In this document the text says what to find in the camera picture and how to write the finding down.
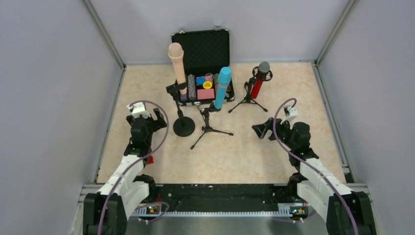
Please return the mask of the red glitter microphone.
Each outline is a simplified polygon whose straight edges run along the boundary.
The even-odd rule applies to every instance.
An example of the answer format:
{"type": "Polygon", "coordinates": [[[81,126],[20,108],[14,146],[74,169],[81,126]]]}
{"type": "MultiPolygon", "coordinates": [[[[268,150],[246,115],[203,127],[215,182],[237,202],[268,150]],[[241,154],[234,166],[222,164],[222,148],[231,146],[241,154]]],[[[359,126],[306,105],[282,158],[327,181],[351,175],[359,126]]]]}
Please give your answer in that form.
{"type": "Polygon", "coordinates": [[[254,86],[251,90],[252,98],[257,98],[259,91],[264,82],[268,82],[273,78],[273,73],[270,70],[269,62],[263,61],[257,67],[253,68],[254,86]]]}

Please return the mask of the blue toy microphone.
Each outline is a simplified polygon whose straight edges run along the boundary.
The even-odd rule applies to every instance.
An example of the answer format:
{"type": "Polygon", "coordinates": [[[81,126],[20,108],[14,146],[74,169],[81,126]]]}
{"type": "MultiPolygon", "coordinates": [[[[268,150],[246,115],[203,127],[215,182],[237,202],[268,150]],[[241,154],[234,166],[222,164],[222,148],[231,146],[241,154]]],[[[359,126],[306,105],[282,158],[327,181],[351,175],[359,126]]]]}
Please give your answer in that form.
{"type": "Polygon", "coordinates": [[[223,102],[225,100],[225,94],[227,91],[227,87],[231,81],[230,67],[221,68],[217,80],[218,80],[218,83],[217,83],[218,86],[217,86],[217,91],[216,91],[214,107],[217,110],[221,110],[223,106],[223,102]]]}

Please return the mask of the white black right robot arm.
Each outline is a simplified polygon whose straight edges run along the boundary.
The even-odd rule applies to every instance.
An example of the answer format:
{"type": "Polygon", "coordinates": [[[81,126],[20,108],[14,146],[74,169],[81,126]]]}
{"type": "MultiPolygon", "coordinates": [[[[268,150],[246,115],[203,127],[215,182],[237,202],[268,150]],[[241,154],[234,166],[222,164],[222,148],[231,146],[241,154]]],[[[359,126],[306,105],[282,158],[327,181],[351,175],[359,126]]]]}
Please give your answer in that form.
{"type": "Polygon", "coordinates": [[[325,221],[330,235],[375,235],[371,201],[367,193],[355,191],[340,182],[322,163],[310,146],[310,126],[304,122],[291,125],[280,118],[269,118],[252,126],[259,139],[271,131],[269,140],[288,153],[297,172],[288,183],[293,197],[305,200],[325,221]]]}

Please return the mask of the black tripod shock-mount stand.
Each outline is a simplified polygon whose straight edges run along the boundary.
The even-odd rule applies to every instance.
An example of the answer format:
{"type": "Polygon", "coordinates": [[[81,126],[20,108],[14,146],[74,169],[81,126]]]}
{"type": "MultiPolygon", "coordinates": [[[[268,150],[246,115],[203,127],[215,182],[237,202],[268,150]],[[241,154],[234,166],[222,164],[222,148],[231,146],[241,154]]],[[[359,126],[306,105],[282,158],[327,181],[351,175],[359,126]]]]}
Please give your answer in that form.
{"type": "Polygon", "coordinates": [[[253,86],[254,86],[254,77],[253,77],[253,74],[252,74],[252,77],[249,79],[249,81],[248,82],[245,82],[245,84],[244,84],[244,88],[245,88],[245,91],[246,91],[246,95],[244,96],[244,98],[239,103],[237,103],[233,108],[231,108],[228,111],[228,113],[231,113],[236,107],[238,107],[240,104],[243,104],[243,103],[257,105],[263,111],[268,112],[268,110],[266,108],[264,108],[257,101],[255,101],[254,98],[252,98],[252,96],[251,96],[251,90],[252,90],[253,86]]]}

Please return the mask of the black round-base mic stand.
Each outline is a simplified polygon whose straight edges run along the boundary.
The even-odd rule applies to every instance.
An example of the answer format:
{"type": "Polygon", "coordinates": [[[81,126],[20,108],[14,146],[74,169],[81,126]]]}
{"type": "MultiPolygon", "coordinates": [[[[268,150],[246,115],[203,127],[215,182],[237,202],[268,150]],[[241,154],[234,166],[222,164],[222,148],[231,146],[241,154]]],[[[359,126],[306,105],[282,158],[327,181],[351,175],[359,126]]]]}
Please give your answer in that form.
{"type": "Polygon", "coordinates": [[[179,137],[188,137],[195,130],[195,123],[193,119],[184,116],[179,105],[179,90],[184,88],[187,88],[187,82],[182,84],[174,83],[166,87],[167,93],[173,97],[173,100],[176,103],[178,118],[173,123],[173,131],[179,137]]]}

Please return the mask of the black tripod clip mic stand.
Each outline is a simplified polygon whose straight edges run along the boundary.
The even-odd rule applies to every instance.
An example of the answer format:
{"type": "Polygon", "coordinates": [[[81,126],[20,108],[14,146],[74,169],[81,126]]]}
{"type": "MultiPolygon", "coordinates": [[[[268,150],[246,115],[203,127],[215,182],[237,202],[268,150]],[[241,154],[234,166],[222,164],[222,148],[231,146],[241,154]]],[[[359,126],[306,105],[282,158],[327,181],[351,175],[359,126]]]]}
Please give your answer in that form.
{"type": "Polygon", "coordinates": [[[203,131],[203,133],[196,140],[196,142],[190,147],[190,150],[193,150],[194,149],[194,147],[196,146],[196,144],[201,140],[201,138],[206,133],[215,132],[215,133],[226,134],[226,135],[229,135],[229,136],[233,136],[234,135],[234,133],[220,131],[220,130],[214,129],[214,128],[212,128],[210,126],[210,123],[209,123],[209,121],[210,121],[210,113],[219,112],[221,109],[217,109],[213,103],[210,104],[210,106],[207,107],[207,108],[202,108],[201,109],[201,108],[199,108],[199,106],[197,106],[197,107],[198,107],[198,110],[199,110],[199,112],[200,112],[200,114],[201,114],[201,116],[203,118],[203,121],[204,121],[204,126],[201,127],[201,130],[203,131]]]}

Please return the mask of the peach pink microphone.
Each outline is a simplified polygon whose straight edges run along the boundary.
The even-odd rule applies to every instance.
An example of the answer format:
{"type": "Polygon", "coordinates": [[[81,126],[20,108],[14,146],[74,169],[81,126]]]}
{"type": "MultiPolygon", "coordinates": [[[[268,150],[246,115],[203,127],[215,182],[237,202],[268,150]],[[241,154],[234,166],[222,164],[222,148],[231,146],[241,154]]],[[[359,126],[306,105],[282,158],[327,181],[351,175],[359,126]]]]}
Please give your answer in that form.
{"type": "Polygon", "coordinates": [[[171,43],[168,47],[168,56],[172,62],[181,96],[187,99],[186,76],[184,72],[184,50],[179,43],[171,43]]]}

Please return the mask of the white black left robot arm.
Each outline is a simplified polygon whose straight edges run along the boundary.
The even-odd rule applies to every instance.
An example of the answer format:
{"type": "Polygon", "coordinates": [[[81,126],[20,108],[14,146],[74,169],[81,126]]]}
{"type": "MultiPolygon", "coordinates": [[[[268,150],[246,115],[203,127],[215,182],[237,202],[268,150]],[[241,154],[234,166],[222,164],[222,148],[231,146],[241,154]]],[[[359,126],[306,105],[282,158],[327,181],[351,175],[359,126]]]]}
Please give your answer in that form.
{"type": "Polygon", "coordinates": [[[131,125],[131,137],[127,148],[130,154],[123,156],[109,180],[96,192],[88,193],[83,202],[84,235],[123,235],[130,216],[139,204],[150,196],[149,183],[137,181],[145,161],[154,153],[153,133],[168,128],[165,111],[155,108],[156,118],[146,108],[132,108],[127,117],[131,125]]]}

